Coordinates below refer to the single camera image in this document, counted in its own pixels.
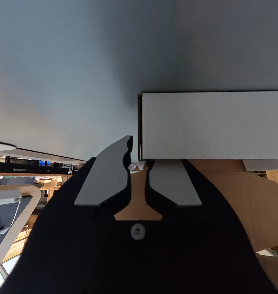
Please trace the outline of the wooden book stand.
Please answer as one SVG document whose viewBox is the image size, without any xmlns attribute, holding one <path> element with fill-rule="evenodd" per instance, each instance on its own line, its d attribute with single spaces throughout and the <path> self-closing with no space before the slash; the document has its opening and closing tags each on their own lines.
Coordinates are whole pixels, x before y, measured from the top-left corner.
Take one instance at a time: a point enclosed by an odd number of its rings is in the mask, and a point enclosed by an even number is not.
<svg viewBox="0 0 278 294">
<path fill-rule="evenodd" d="M 0 263 L 41 198 L 41 192 L 32 184 L 36 176 L 0 173 Z"/>
</svg>

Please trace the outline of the white cardboard box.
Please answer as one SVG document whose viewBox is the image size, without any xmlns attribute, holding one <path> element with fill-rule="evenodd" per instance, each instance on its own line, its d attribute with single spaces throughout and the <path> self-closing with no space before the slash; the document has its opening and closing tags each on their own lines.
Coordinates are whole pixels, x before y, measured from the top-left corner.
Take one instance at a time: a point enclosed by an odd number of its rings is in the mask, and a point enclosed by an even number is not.
<svg viewBox="0 0 278 294">
<path fill-rule="evenodd" d="M 138 95 L 139 160 L 181 160 L 202 201 L 162 216 L 145 200 L 147 168 L 114 215 L 111 293 L 278 293 L 278 185 L 243 160 L 278 160 L 278 91 Z"/>
</svg>

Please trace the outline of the dark cluttered shelf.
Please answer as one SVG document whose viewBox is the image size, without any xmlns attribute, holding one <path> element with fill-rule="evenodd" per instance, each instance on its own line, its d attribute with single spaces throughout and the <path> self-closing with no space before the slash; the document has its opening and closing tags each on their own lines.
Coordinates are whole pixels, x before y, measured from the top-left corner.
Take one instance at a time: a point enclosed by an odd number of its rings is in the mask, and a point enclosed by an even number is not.
<svg viewBox="0 0 278 294">
<path fill-rule="evenodd" d="M 71 175 L 73 166 L 44 160 L 0 156 L 0 173 Z"/>
</svg>

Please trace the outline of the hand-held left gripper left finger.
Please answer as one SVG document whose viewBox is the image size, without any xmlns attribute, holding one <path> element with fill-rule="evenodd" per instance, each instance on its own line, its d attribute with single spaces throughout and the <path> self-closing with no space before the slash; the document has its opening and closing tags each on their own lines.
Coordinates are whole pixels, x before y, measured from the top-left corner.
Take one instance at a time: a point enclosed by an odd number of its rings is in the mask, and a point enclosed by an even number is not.
<svg viewBox="0 0 278 294">
<path fill-rule="evenodd" d="M 127 135 L 101 151 L 75 199 L 74 205 L 109 210 L 113 215 L 131 200 L 129 166 L 133 136 Z"/>
</svg>

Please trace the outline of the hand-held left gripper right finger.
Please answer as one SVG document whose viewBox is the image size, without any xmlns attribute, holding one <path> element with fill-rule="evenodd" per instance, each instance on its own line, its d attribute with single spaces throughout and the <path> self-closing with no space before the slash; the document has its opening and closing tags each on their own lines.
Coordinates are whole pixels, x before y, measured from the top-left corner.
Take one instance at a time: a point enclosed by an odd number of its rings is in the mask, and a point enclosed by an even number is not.
<svg viewBox="0 0 278 294">
<path fill-rule="evenodd" d="M 146 160 L 145 200 L 162 216 L 199 209 L 202 201 L 181 160 Z"/>
</svg>

